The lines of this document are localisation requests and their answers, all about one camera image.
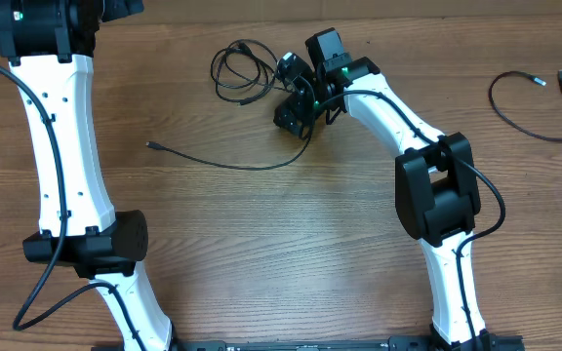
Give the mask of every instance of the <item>cable end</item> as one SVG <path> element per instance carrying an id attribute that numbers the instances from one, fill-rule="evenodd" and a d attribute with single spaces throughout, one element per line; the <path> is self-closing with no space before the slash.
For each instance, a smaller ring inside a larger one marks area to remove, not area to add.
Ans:
<path id="1" fill-rule="evenodd" d="M 541 85 L 542 87 L 545 87 L 545 84 L 547 84 L 547 83 L 545 83 L 545 81 L 544 81 L 543 79 L 541 79 L 541 78 L 539 78 L 539 77 L 533 78 L 533 82 L 535 82 L 535 83 Z"/>
<path id="2" fill-rule="evenodd" d="M 153 150 L 164 150 L 164 149 L 165 149 L 164 146 L 158 144 L 158 143 L 155 142 L 155 141 L 147 141 L 147 142 L 146 142 L 146 147 L 152 148 Z"/>

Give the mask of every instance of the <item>wood grain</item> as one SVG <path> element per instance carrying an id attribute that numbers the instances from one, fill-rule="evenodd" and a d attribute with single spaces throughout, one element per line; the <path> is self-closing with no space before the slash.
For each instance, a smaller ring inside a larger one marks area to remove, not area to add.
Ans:
<path id="1" fill-rule="evenodd" d="M 488 327 L 524 335 L 530 350 L 562 349 L 562 144 L 514 131 L 486 97 L 503 71 L 540 75 L 546 88 L 512 78 L 499 83 L 496 100 L 527 128 L 562 136 L 555 82 L 562 16 L 103 28 L 93 96 L 103 176 L 119 210 L 147 216 L 148 274 L 180 336 L 332 340 L 428 331 L 425 263 L 395 214 L 392 160 L 357 121 L 318 125 L 303 157 L 274 172 L 220 170 L 144 147 L 153 139 L 243 165 L 290 158 L 300 143 L 272 124 L 283 94 L 225 103 L 213 93 L 209 60 L 240 37 L 306 58 L 304 39 L 330 26 L 428 123 L 471 140 L 476 165 L 507 205 L 502 230 L 474 249 Z M 21 108 L 17 89 L 0 77 L 0 350 L 88 350 L 117 341 L 93 293 L 30 331 L 10 329 L 43 269 L 27 263 L 20 246 L 38 218 Z M 486 228 L 498 210 L 481 192 L 477 225 Z M 58 268 L 30 315 L 83 284 Z"/>
<path id="2" fill-rule="evenodd" d="M 562 15 L 562 0 L 147 0 L 123 24 Z"/>

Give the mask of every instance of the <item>wooden surface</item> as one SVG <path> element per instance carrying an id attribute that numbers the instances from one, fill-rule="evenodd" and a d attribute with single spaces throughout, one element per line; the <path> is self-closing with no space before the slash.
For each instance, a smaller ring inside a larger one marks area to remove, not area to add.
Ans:
<path id="1" fill-rule="evenodd" d="M 145 0 L 144 13 L 108 25 L 562 15 L 562 0 Z"/>
<path id="2" fill-rule="evenodd" d="M 243 165 L 290 158 L 299 142 L 272 124 L 283 94 L 244 107 L 223 102 L 209 60 L 240 37 L 307 58 L 304 39 L 330 26 L 425 121 L 470 139 L 477 167 L 507 205 L 502 230 L 475 244 L 483 316 L 492 332 L 524 335 L 529 350 L 562 350 L 562 144 L 514 131 L 486 97 L 501 72 L 540 75 L 546 88 L 512 78 L 499 83 L 496 100 L 518 123 L 562 136 L 558 16 L 102 29 L 93 104 L 105 184 L 118 210 L 146 214 L 148 274 L 179 335 L 273 341 L 428 332 L 426 267 L 396 217 L 393 161 L 357 121 L 319 124 L 303 157 L 273 172 L 220 170 L 144 147 L 152 139 Z M 37 185 L 19 93 L 0 77 L 0 350 L 88 350 L 117 341 L 96 293 L 29 331 L 11 330 L 44 268 L 26 262 L 21 249 L 36 230 Z M 498 214 L 491 194 L 481 193 L 479 229 Z M 57 268 L 30 315 L 83 284 Z"/>

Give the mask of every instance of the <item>white plastic casing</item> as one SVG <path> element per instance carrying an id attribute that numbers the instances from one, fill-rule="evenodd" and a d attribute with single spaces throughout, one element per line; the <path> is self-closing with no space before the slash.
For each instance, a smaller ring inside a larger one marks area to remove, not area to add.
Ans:
<path id="1" fill-rule="evenodd" d="M 91 283 L 97 282 L 107 282 L 116 287 L 147 351 L 169 349 L 172 337 L 171 321 L 162 312 L 155 299 L 143 261 L 136 263 L 134 274 L 130 277 L 125 277 L 121 273 L 98 274 Z M 116 325 L 123 334 L 125 351 L 140 351 L 114 295 L 110 294 L 107 288 L 97 288 L 97 290 L 105 300 Z"/>
<path id="2" fill-rule="evenodd" d="M 59 63 L 55 55 L 20 58 L 11 71 L 36 94 L 53 124 L 60 147 L 66 205 L 71 212 L 66 235 L 84 235 L 86 227 L 103 231 L 114 220 L 114 207 L 107 197 L 101 176 L 92 111 L 93 60 L 73 55 L 71 63 Z M 54 156 L 38 109 L 20 92 L 40 181 L 41 231 L 60 235 L 60 196 Z"/>
<path id="3" fill-rule="evenodd" d="M 382 74 L 369 74 L 352 82 L 347 91 L 370 90 L 383 93 L 390 98 L 409 120 L 431 140 L 437 141 L 443 133 L 427 125 L 391 91 Z M 392 157 L 397 157 L 409 148 L 427 146 L 385 101 L 374 96 L 352 94 L 344 97 L 345 107 L 353 118 L 361 121 L 383 143 Z M 443 241 L 440 248 L 433 248 L 420 240 L 426 258 L 428 278 L 433 293 L 433 326 L 449 344 L 471 339 L 467 319 L 462 310 L 462 297 L 454 251 L 467 236 L 464 232 Z M 468 307 L 476 335 L 485 329 L 485 322 L 478 310 L 471 265 L 471 243 L 463 248 L 462 272 Z"/>

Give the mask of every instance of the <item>wooden table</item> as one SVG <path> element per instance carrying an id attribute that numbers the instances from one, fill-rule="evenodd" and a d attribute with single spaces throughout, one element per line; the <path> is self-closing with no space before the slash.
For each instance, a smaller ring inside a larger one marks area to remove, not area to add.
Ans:
<path id="1" fill-rule="evenodd" d="M 243 107 L 214 94 L 212 55 L 255 38 L 307 59 L 304 40 L 334 26 L 432 126 L 471 141 L 500 189 L 507 220 L 475 244 L 476 289 L 490 331 L 522 334 L 530 350 L 562 350 L 562 144 L 501 121 L 487 88 L 521 69 L 548 81 L 499 83 L 514 120 L 562 136 L 562 17 L 387 19 L 183 26 L 111 26 L 98 35 L 94 112 L 108 193 L 149 223 L 147 270 L 157 298 L 190 340 L 375 339 L 426 334 L 432 300 L 419 245 L 394 209 L 393 161 L 355 120 L 318 130 L 296 164 L 261 173 L 198 165 L 147 140 L 243 165 L 289 159 L 301 144 L 272 124 L 282 93 Z M 247 63 L 236 63 L 238 68 Z M 17 89 L 0 77 L 0 350 L 88 350 L 120 335 L 88 293 L 25 332 L 11 323 L 44 269 L 25 261 L 38 182 Z M 496 220 L 481 186 L 477 228 Z M 57 268 L 30 315 L 81 287 Z"/>

